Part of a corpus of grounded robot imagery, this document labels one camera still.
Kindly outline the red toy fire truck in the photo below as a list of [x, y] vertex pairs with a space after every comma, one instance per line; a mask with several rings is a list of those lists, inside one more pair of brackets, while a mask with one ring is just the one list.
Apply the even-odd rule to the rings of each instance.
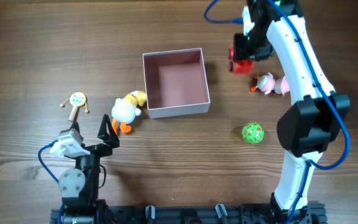
[[249, 75], [253, 70], [252, 60], [234, 61], [234, 46], [231, 45], [228, 51], [229, 66], [228, 70], [236, 75]]

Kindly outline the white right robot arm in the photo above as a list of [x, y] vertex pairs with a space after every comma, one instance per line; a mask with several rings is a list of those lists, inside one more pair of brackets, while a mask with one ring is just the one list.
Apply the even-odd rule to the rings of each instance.
[[291, 107], [276, 127], [284, 162], [270, 206], [278, 222], [290, 221], [305, 215], [314, 169], [334, 169], [349, 154], [344, 119], [350, 99], [338, 95], [322, 71], [298, 1], [247, 1], [242, 22], [233, 59], [261, 61], [277, 54], [289, 84]]

